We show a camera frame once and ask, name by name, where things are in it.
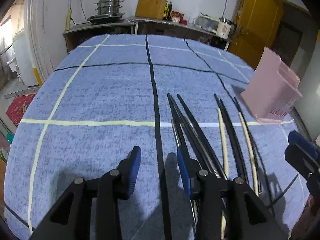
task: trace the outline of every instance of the wooden door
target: wooden door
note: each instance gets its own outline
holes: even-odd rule
[[[265,46],[271,47],[283,13],[282,0],[244,0],[229,51],[256,69]]]

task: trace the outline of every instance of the electric kettle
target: electric kettle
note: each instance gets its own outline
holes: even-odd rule
[[[230,33],[231,26],[234,27],[232,33]],[[229,35],[233,35],[236,33],[236,29],[236,23],[233,23],[230,20],[222,17],[220,18],[220,22],[218,23],[216,35],[221,38],[227,39]]]

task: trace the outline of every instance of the green bottle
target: green bottle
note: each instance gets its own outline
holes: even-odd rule
[[[164,6],[164,13],[163,13],[163,20],[167,19],[167,14],[168,14],[168,1],[165,2],[165,6]]]
[[[172,10],[172,2],[170,2],[168,6],[167,20],[171,20],[171,10]]]

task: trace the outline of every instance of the grid pattern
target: grid pattern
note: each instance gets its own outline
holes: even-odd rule
[[[63,60],[32,101],[12,144],[5,184],[6,204],[28,223],[29,231],[26,231],[10,212],[6,213],[10,229],[21,240],[29,238],[32,227],[39,224],[74,178],[100,177],[126,158],[134,145],[140,146],[142,159],[132,198],[119,203],[123,239],[149,239],[150,234],[164,239],[154,98],[145,39],[144,35],[91,38]],[[220,74],[230,94],[238,98],[253,70],[233,54],[196,41],[188,44],[194,52],[181,39],[148,37],[157,85],[173,239],[193,237],[191,209],[173,154],[176,146],[170,128],[168,92],[182,95],[221,162],[213,94],[224,100],[252,182],[238,113],[212,70]],[[288,144],[286,135],[296,129],[295,124],[287,116],[281,125],[261,126],[245,105],[241,107],[263,156],[275,198],[296,174],[283,158]],[[233,178],[236,168],[230,145],[228,155],[230,178]],[[276,218],[284,230],[293,227],[306,198],[305,181],[296,181],[276,204]]]

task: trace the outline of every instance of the white chopstick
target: white chopstick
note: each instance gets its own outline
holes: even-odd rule
[[[247,146],[248,146],[248,151],[249,151],[249,158],[250,158],[250,164],[251,164],[251,169],[252,169],[252,177],[253,177],[253,190],[255,194],[259,197],[259,187],[258,187],[258,174],[257,174],[257,167],[254,161],[254,155],[253,155],[253,150],[252,150],[252,145],[251,141],[249,138],[249,133],[247,130],[247,127],[245,125],[244,119],[242,114],[239,112],[239,118],[241,121],[241,126],[244,132],[245,140],[247,141]]]
[[[224,131],[224,122],[223,122],[220,108],[218,108],[218,117],[219,117],[219,128],[220,128],[220,135],[221,135],[221,144],[222,144],[223,170],[228,178],[229,177],[228,148],[227,148],[226,133]],[[222,211],[221,239],[224,239],[226,225],[227,225],[227,220],[226,220],[224,212]]]

